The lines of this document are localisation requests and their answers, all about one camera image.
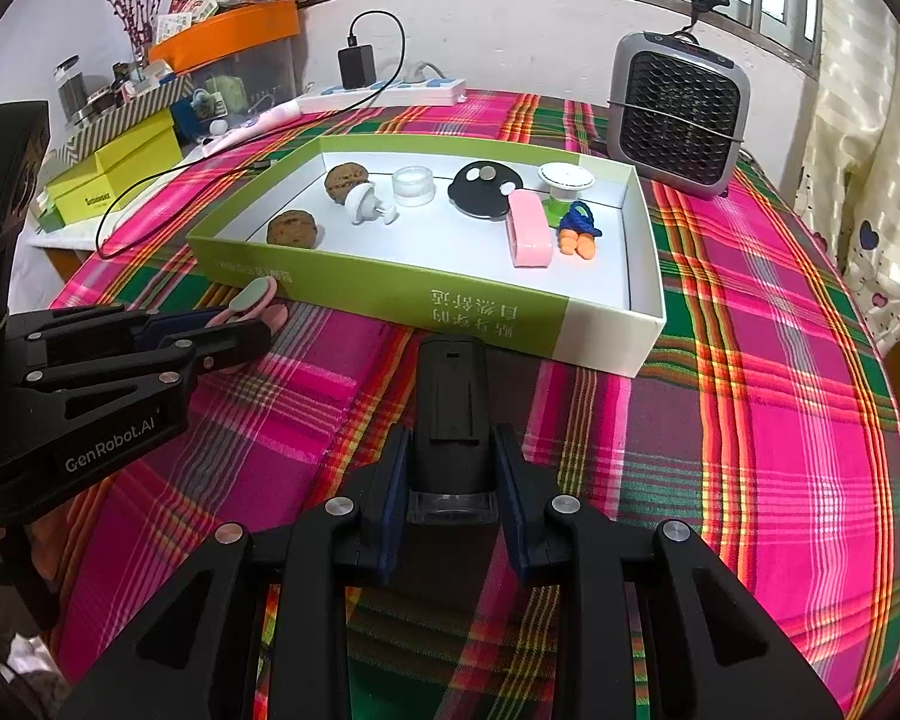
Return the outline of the pink device with green disc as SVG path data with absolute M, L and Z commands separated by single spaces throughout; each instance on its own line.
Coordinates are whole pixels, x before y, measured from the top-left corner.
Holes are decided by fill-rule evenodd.
M 260 277 L 250 281 L 221 312 L 217 312 L 206 323 L 206 327 L 259 320 L 268 327 L 269 334 L 276 337 L 283 330 L 287 319 L 289 307 L 278 299 L 278 280 L 274 277 Z

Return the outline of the brown walnut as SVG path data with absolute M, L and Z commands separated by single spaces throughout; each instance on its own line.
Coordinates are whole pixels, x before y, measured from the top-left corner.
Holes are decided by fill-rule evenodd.
M 269 245 L 313 249 L 317 239 L 317 222 L 304 210 L 283 211 L 274 216 L 266 228 L 266 242 Z
M 325 190 L 334 203 L 342 205 L 356 185 L 368 181 L 368 171 L 359 163 L 343 163 L 332 167 L 325 177 Z

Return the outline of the small white massager knob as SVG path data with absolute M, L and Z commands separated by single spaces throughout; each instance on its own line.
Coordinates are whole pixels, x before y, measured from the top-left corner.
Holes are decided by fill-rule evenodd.
M 380 199 L 372 182 L 361 182 L 347 192 L 344 210 L 354 226 L 382 220 L 385 224 L 397 221 L 398 208 L 393 200 Z

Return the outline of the black rectangular device clear cap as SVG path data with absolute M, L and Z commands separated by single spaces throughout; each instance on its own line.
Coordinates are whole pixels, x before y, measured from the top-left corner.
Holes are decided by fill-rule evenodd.
M 486 348 L 477 338 L 434 335 L 419 346 L 408 488 L 413 525 L 497 522 Z

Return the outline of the black disc with silver dots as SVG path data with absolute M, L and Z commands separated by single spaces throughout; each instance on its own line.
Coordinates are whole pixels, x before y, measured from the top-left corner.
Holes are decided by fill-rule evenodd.
M 455 174 L 447 188 L 452 205 L 463 215 L 502 221 L 509 215 L 509 195 L 523 187 L 521 177 L 496 161 L 473 161 Z

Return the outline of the pink oval case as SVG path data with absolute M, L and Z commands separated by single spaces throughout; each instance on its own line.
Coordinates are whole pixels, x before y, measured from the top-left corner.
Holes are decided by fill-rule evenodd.
M 509 193 L 505 220 L 512 263 L 517 268 L 546 268 L 553 260 L 554 234 L 543 200 L 533 190 L 515 188 Z

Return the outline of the blue orange carrot toy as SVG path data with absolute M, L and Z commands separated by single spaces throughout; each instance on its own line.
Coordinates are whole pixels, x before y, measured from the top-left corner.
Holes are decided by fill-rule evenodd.
M 593 211 L 582 200 L 575 200 L 560 218 L 557 227 L 557 247 L 562 255 L 578 255 L 583 260 L 593 260 L 596 241 L 603 231 L 595 224 Z

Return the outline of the white green round stand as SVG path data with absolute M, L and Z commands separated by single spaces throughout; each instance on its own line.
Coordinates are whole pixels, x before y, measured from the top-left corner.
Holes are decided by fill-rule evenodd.
M 560 218 L 580 199 L 580 193 L 595 185 L 592 171 L 571 163 L 542 164 L 538 177 L 544 185 L 544 215 L 553 229 L 559 227 Z

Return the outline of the clear small jar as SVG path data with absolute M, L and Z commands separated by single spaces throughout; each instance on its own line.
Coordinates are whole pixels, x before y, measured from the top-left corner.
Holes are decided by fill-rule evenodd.
M 418 208 L 436 196 L 436 181 L 429 167 L 406 166 L 391 174 L 391 192 L 400 206 Z

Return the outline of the glass jar black lid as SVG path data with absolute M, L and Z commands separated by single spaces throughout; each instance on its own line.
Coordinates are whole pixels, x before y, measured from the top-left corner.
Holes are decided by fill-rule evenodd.
M 77 119 L 77 114 L 89 99 L 79 62 L 80 59 L 77 55 L 71 55 L 58 64 L 53 71 L 59 102 L 63 107 L 64 117 L 68 124 L 72 124 Z

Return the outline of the black charger adapter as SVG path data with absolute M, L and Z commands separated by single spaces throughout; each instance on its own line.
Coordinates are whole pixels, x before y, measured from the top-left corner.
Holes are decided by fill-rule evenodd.
M 354 34 L 349 34 L 346 45 L 338 50 L 338 65 L 344 89 L 368 88 L 377 81 L 374 48 L 359 43 Z

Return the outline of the white power strip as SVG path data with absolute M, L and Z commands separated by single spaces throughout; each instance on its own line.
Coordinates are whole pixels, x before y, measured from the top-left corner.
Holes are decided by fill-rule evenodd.
M 464 78 L 425 78 L 422 82 L 395 82 L 372 88 L 344 89 L 342 86 L 315 89 L 294 99 L 302 114 L 333 112 L 368 104 L 370 107 L 454 106 L 466 101 Z

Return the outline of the green white cardboard box tray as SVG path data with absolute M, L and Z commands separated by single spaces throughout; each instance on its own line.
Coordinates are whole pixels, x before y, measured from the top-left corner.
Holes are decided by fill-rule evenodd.
M 593 260 L 553 255 L 546 268 L 512 263 L 505 221 L 471 218 L 447 188 L 473 161 L 511 167 L 544 199 L 538 167 L 586 167 L 580 193 L 603 231 Z M 380 199 L 391 174 L 429 167 L 436 196 L 398 208 L 397 221 L 354 226 L 325 190 L 343 163 L 368 171 Z M 279 213 L 304 210 L 318 226 L 313 249 L 266 242 Z M 245 286 L 274 277 L 290 299 L 434 332 L 475 335 L 500 348 L 632 377 L 667 323 L 660 260 L 637 172 L 626 163 L 526 143 L 430 135 L 322 135 L 295 148 L 219 203 L 188 236 L 212 281 Z

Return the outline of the heart pattern curtain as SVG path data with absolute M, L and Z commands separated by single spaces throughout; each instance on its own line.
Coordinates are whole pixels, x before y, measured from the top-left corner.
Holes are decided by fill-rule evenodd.
M 795 210 L 888 353 L 900 341 L 900 24 L 883 0 L 823 0 Z

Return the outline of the grey portable heater fan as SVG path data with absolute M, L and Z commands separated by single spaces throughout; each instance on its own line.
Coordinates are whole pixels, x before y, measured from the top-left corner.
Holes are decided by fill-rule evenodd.
M 681 192 L 722 195 L 749 99 L 748 75 L 733 60 L 678 32 L 629 32 L 614 56 L 606 151 Z

